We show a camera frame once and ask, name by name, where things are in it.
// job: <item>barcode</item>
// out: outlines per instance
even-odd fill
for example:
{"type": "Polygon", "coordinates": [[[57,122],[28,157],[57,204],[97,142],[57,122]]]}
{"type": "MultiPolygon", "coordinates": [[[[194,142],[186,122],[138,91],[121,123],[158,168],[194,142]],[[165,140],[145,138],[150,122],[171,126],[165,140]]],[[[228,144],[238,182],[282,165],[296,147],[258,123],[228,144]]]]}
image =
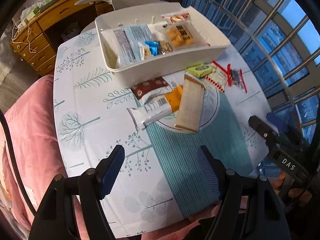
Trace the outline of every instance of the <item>barcode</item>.
{"type": "Polygon", "coordinates": [[[159,106],[163,106],[168,103],[167,99],[165,99],[165,98],[160,98],[157,102],[158,102],[159,106]]]}

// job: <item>black cable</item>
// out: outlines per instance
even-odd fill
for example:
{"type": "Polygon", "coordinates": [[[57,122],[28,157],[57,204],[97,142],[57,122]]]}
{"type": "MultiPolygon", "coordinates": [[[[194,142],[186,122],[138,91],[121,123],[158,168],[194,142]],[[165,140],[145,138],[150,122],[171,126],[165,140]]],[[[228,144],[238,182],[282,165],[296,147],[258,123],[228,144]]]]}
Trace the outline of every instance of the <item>black cable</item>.
{"type": "Polygon", "coordinates": [[[8,145],[8,150],[9,150],[9,156],[10,156],[10,160],[12,163],[12,168],[13,168],[13,172],[14,175],[17,179],[18,182],[18,186],[21,190],[22,196],[24,198],[24,200],[26,201],[29,209],[31,210],[31,213],[35,216],[36,215],[36,209],[34,208],[33,204],[31,203],[31,200],[26,192],[26,189],[23,185],[22,179],[20,177],[20,173],[19,173],[19,169],[18,169],[18,165],[17,165],[17,161],[16,161],[16,157],[14,155],[14,151],[13,151],[13,145],[12,145],[12,140],[11,140],[11,135],[10,135],[10,131],[9,131],[9,127],[8,127],[8,123],[7,120],[4,117],[4,114],[2,113],[2,111],[0,110],[0,122],[2,124],[3,130],[4,130],[4,134],[5,134],[5,138],[7,140],[7,145],[8,145]]]}

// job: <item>screw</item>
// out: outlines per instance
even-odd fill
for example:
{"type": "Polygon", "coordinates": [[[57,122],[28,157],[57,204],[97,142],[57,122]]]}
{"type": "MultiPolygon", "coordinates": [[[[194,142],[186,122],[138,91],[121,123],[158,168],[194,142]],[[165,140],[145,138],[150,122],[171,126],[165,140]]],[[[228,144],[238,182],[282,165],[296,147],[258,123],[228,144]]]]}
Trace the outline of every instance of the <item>screw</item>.
{"type": "Polygon", "coordinates": [[[54,180],[58,181],[62,179],[62,174],[57,174],[56,176],[54,176],[54,180]]]}
{"type": "Polygon", "coordinates": [[[227,173],[229,176],[233,176],[233,175],[235,174],[235,171],[232,170],[232,169],[228,169],[228,170],[226,171],[226,173],[227,173]]]}
{"type": "Polygon", "coordinates": [[[86,173],[88,174],[88,175],[92,175],[92,174],[94,174],[96,172],[96,169],[95,168],[90,168],[90,169],[87,169],[87,171],[86,171],[86,173]]]}
{"type": "Polygon", "coordinates": [[[264,176],[264,175],[259,176],[259,179],[261,179],[262,181],[267,181],[268,180],[267,177],[264,176]]]}

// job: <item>teal stripe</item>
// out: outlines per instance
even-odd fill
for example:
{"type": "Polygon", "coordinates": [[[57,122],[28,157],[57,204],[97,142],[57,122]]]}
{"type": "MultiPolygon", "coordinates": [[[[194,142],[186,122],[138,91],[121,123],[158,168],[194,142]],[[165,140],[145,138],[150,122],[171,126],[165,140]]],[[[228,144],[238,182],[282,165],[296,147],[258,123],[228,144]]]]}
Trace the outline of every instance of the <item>teal stripe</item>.
{"type": "Polygon", "coordinates": [[[196,134],[175,133],[150,124],[146,131],[173,196],[184,217],[193,215],[216,199],[209,192],[197,163],[196,152],[206,145],[214,158],[226,168],[248,175],[251,160],[242,131],[224,94],[220,94],[220,109],[213,122],[196,134]]]}

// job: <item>green snack package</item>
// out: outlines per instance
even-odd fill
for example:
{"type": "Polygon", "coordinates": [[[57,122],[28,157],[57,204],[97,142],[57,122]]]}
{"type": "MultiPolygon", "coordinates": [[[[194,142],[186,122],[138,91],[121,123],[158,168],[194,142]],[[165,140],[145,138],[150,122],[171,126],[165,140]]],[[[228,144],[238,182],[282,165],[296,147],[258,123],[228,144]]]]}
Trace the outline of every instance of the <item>green snack package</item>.
{"type": "Polygon", "coordinates": [[[201,78],[212,73],[212,64],[204,63],[204,64],[195,65],[195,66],[186,68],[186,71],[198,78],[201,78]]]}

